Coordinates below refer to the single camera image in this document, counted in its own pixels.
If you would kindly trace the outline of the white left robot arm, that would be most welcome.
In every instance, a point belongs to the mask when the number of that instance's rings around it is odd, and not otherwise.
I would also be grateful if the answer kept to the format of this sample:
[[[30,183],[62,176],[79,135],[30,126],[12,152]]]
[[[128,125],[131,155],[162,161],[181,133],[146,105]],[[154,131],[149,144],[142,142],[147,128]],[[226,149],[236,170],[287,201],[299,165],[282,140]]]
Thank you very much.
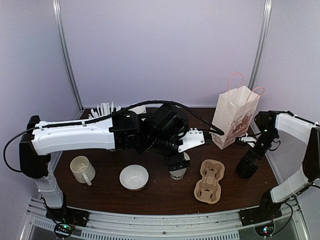
[[[48,208],[61,222],[72,218],[66,196],[50,166],[51,154],[103,149],[150,151],[163,156],[170,172],[185,170],[190,159],[183,152],[189,139],[189,120],[175,105],[162,104],[149,113],[143,106],[121,109],[84,121],[47,122],[34,115],[18,145],[20,170],[33,179]]]

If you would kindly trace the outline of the white paper coffee cup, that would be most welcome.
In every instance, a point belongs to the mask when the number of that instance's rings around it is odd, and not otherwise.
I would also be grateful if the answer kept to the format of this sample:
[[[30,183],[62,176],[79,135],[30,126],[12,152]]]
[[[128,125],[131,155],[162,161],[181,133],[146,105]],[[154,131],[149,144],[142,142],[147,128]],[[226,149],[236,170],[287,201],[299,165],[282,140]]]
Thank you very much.
[[[182,179],[190,166],[190,157],[185,152],[183,153],[183,159],[184,161],[179,166],[175,166],[172,170],[169,170],[170,177],[174,180]]]

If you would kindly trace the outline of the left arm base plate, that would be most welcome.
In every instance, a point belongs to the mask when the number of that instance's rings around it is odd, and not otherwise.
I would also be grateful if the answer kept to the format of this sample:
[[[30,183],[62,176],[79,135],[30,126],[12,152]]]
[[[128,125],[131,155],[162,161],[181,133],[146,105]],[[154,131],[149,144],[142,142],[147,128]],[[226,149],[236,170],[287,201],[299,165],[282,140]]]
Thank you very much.
[[[55,223],[66,223],[72,226],[86,227],[90,213],[70,207],[47,208],[46,217]]]

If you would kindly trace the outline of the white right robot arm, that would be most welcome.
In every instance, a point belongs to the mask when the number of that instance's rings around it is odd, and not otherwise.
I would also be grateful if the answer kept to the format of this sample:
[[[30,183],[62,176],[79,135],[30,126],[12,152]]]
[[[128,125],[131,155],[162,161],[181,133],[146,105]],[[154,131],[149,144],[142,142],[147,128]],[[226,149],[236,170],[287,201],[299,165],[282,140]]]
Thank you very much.
[[[293,138],[286,143],[287,150],[274,155],[278,160],[287,160],[291,174],[284,182],[266,191],[256,210],[259,220],[268,220],[289,198],[298,196],[320,177],[320,125],[290,111],[260,111],[254,118],[259,129],[257,138],[245,134],[236,142],[249,145],[250,149],[236,167],[239,177],[249,179],[258,169],[258,162],[267,152],[273,151],[272,144],[280,144],[280,136]]]

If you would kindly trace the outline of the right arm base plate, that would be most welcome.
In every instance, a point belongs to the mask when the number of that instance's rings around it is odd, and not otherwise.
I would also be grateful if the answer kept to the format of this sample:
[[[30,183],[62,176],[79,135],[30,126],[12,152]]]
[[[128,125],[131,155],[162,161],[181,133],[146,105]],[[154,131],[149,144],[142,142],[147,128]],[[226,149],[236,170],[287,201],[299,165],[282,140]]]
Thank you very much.
[[[274,218],[279,218],[283,214],[279,208],[263,208],[261,206],[241,209],[238,212],[242,226],[256,225],[266,221],[271,221]]]

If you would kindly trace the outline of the brown pulp cup carrier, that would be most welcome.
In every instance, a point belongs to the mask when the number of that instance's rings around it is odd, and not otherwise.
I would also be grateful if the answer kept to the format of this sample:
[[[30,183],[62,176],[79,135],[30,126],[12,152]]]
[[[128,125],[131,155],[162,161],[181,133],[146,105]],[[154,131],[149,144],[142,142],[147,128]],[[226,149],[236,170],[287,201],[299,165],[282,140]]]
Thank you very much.
[[[194,188],[194,197],[203,203],[210,205],[216,204],[221,198],[221,186],[219,181],[224,177],[225,166],[222,162],[206,159],[200,167],[202,179],[199,180]]]

